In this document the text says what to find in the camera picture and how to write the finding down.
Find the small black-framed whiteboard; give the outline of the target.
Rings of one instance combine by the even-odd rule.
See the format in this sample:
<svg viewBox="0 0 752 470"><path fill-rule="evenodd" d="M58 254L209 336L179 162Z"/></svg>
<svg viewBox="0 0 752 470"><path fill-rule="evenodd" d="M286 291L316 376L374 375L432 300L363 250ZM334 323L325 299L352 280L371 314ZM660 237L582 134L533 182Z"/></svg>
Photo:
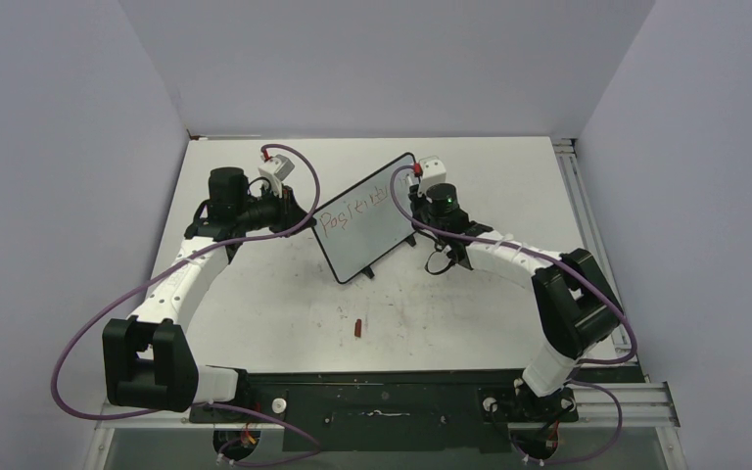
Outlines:
<svg viewBox="0 0 752 470"><path fill-rule="evenodd" d="M410 211L409 188L416 183L416 158L404 153L340 193L316 210L313 234L339 284L363 274L373 278L372 265L393 249L414 247L415 229L394 203Z"/></svg>

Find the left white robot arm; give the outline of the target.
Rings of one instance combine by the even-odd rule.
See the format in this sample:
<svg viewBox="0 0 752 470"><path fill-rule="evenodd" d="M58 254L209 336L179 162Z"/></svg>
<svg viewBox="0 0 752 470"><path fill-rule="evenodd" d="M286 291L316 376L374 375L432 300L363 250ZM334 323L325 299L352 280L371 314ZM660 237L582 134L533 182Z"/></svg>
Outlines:
<svg viewBox="0 0 752 470"><path fill-rule="evenodd" d="M242 372L199 364L182 324L194 315L248 233L267 229L289 236L311 226L308 212L284 182L291 171L291 163L282 157L260 165L257 196L243 169L211 171L209 196L187 226L167 276L125 319L112 319L103 330L111 404L181 412L214 401L216 411L228 421L250 414L253 395L239 386Z"/></svg>

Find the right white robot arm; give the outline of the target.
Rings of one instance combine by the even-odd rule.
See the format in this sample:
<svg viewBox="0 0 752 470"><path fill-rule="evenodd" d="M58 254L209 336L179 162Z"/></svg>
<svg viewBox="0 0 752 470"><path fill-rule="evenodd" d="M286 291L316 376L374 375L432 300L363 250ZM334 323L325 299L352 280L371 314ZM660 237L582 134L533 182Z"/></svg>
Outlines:
<svg viewBox="0 0 752 470"><path fill-rule="evenodd" d="M597 261L584 249L533 248L472 220L450 183L425 192L412 185L408 200L416 228L433 234L449 267L492 273L534 294L543 340L515 382L514 402L522 416L543 417L573 370L620 325L620 305Z"/></svg>

